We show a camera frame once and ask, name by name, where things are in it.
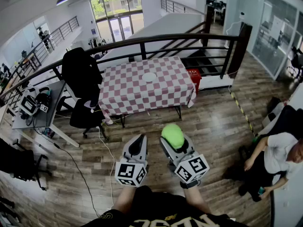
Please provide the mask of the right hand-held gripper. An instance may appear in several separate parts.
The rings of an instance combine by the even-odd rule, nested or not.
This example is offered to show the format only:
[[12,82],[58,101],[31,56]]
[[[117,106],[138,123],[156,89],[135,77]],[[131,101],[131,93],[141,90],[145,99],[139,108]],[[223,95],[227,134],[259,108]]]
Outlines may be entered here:
[[173,150],[171,144],[164,138],[160,137],[160,145],[169,158],[169,170],[178,176],[183,183],[191,183],[199,180],[210,169],[203,154],[199,154],[194,149],[194,144],[190,137],[184,135],[188,143],[186,152],[177,153]]

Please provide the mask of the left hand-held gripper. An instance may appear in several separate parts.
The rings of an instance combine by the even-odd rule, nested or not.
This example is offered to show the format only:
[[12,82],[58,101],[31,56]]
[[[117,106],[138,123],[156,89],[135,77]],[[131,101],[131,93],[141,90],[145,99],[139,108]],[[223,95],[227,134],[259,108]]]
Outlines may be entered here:
[[115,178],[124,186],[139,187],[147,175],[147,136],[140,134],[123,148],[123,155],[116,163]]

